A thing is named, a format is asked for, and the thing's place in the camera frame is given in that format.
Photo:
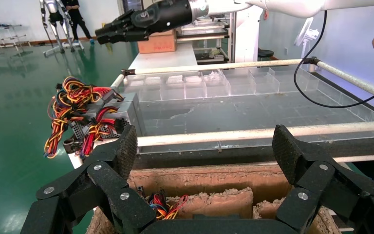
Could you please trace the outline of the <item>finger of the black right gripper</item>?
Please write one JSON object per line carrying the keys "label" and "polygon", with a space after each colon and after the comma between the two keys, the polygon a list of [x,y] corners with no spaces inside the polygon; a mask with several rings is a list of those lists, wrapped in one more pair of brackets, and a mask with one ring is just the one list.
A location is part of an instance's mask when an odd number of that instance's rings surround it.
{"label": "finger of the black right gripper", "polygon": [[109,28],[97,29],[96,36],[100,44],[145,41],[149,39],[146,31],[123,31]]}
{"label": "finger of the black right gripper", "polygon": [[106,35],[108,33],[118,34],[121,32],[127,32],[134,28],[131,16],[135,13],[134,9],[131,9],[124,14],[120,15],[112,22],[105,24],[99,29],[95,30],[97,36]]}

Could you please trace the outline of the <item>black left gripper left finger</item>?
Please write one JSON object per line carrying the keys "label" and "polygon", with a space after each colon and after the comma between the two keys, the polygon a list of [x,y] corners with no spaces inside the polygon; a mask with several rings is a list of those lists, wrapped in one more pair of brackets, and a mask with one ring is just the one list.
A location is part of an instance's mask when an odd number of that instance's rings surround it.
{"label": "black left gripper left finger", "polygon": [[132,125],[116,141],[97,146],[78,168],[36,192],[23,234],[70,234],[87,212],[99,208],[121,234],[139,234],[155,212],[127,180],[137,154]]}

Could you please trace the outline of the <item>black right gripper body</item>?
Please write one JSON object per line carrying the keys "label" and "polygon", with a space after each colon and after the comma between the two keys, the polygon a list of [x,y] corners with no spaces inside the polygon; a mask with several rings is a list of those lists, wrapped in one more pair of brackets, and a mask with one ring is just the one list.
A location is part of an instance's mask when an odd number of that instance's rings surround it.
{"label": "black right gripper body", "polygon": [[162,0],[142,11],[135,11],[131,22],[149,33],[161,33],[192,23],[192,10],[187,0]]}

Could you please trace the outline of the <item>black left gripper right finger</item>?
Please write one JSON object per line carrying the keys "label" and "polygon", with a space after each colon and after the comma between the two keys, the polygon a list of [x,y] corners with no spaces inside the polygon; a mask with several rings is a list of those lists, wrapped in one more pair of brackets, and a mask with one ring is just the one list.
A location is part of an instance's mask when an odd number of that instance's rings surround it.
{"label": "black left gripper right finger", "polygon": [[374,234],[374,181],[340,166],[320,146],[296,139],[277,125],[274,157],[293,189],[275,219],[305,234],[320,208],[333,212],[357,234]]}

